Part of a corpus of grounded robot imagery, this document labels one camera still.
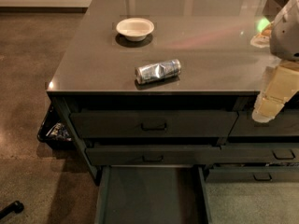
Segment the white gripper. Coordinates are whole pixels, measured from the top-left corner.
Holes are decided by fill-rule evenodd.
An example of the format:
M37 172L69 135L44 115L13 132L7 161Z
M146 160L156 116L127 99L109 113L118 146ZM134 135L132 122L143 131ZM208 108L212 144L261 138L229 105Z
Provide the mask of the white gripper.
M250 44L268 48L281 60L299 60L299 0L289 0L276 15L273 23L255 35ZM267 123L274 119L284 105L299 92L299 62L280 62L276 67L266 67L262 86L256 98L252 118Z

